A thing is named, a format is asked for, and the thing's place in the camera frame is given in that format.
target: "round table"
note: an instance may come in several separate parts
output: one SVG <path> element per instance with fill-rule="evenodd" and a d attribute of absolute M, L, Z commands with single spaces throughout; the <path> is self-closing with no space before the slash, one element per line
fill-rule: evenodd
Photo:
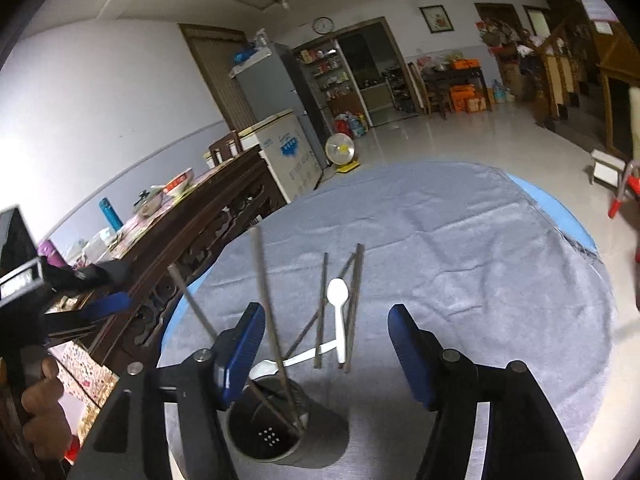
<path fill-rule="evenodd" d="M 434 415 L 412 399 L 386 333 L 395 303 L 444 348 L 478 364 L 526 362 L 577 450 L 606 383 L 614 304 L 593 240 L 553 197 L 481 164 L 425 161 L 333 179 L 261 225 L 284 348 L 315 312 L 323 253 L 330 279 L 356 243 L 366 248 L 350 373 L 337 369 L 334 352 L 321 370 L 311 362 L 288 370 L 309 396 L 348 419 L 351 439 L 324 470 L 257 464 L 232 451 L 240 478 L 415 477 Z M 217 330 L 233 326 L 257 300 L 251 262 L 244 234 L 191 284 Z M 333 338 L 330 318 L 325 340 Z M 314 342 L 312 330 L 300 351 Z M 181 303 L 160 364 L 208 345 Z M 256 361 L 270 357 L 265 338 Z M 468 478 L 481 474 L 487 421 L 480 404 Z M 173 415 L 168 427 L 180 464 Z"/>

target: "white plastic spoon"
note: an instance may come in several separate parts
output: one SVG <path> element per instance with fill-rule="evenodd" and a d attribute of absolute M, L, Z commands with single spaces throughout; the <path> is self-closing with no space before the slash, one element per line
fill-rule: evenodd
<path fill-rule="evenodd" d="M 334 278 L 329 282 L 326 289 L 326 298 L 334 306 L 335 310 L 335 339 L 338 342 L 336 346 L 338 353 L 338 362 L 343 364 L 347 357 L 347 342 L 344 336 L 344 319 L 342 317 L 342 308 L 349 299 L 349 289 L 344 280 Z"/>
<path fill-rule="evenodd" d="M 322 343 L 320 345 L 320 353 L 324 354 L 333 350 L 337 346 L 337 341 L 334 339 L 333 341 L 329 341 L 328 343 Z M 285 366 L 297 365 L 302 361 L 307 361 L 309 359 L 313 359 L 316 356 L 316 349 L 312 348 L 311 350 L 307 350 L 306 352 L 302 352 L 302 354 L 294 355 L 289 359 L 286 359 L 282 362 Z M 256 380 L 258 377 L 263 377 L 265 375 L 275 375 L 278 373 L 278 365 L 275 361 L 269 361 L 265 359 L 264 361 L 260 361 L 257 365 L 251 368 L 249 372 L 249 378 L 251 380 Z"/>

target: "blue thermos bottle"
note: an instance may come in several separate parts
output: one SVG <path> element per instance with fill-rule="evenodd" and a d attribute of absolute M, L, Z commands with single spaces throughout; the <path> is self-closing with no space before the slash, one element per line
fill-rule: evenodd
<path fill-rule="evenodd" d="M 122 227 L 122 220 L 120 220 L 119 216 L 113 210 L 113 207 L 107 198 L 100 200 L 100 209 L 102 209 L 102 212 L 107 218 L 107 222 L 109 222 L 109 225 L 113 230 L 116 232 L 119 231 Z"/>

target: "wooden sideboard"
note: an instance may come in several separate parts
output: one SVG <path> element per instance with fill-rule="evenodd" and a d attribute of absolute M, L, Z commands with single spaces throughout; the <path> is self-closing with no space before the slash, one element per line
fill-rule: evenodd
<path fill-rule="evenodd" d="M 117 375 L 135 361 L 155 367 L 167 323 L 182 297 L 167 267 L 176 263 L 186 283 L 193 282 L 258 216 L 286 204 L 259 152 L 255 146 L 216 168 L 124 254 L 129 278 L 118 290 L 128 292 L 131 307 L 80 341 L 98 364 Z M 97 291 L 81 303 L 114 291 Z"/>

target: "orange box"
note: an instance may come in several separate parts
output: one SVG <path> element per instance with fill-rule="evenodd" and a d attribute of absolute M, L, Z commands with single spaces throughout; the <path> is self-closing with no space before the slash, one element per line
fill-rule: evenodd
<path fill-rule="evenodd" d="M 475 68 L 477 66 L 480 66 L 480 61 L 477 59 L 457 59 L 453 62 L 453 68 L 456 70 Z"/>
<path fill-rule="evenodd" d="M 478 97 L 467 97 L 465 99 L 466 105 L 466 113 L 472 114 L 474 112 L 480 111 L 480 98 Z"/>
<path fill-rule="evenodd" d="M 476 93 L 476 87 L 473 85 L 455 85 L 449 89 L 449 92 L 473 92 Z"/>
<path fill-rule="evenodd" d="M 475 89 L 473 91 L 451 91 L 451 100 L 453 101 L 454 110 L 457 112 L 464 112 L 466 110 L 466 100 L 469 97 L 476 95 Z"/>
<path fill-rule="evenodd" d="M 473 97 L 465 99 L 466 112 L 484 112 L 486 110 L 486 100 L 482 94 L 476 93 Z"/>
<path fill-rule="evenodd" d="M 453 68 L 455 68 L 456 70 L 469 68 L 469 63 L 466 62 L 466 59 L 457 59 L 453 62 Z"/>

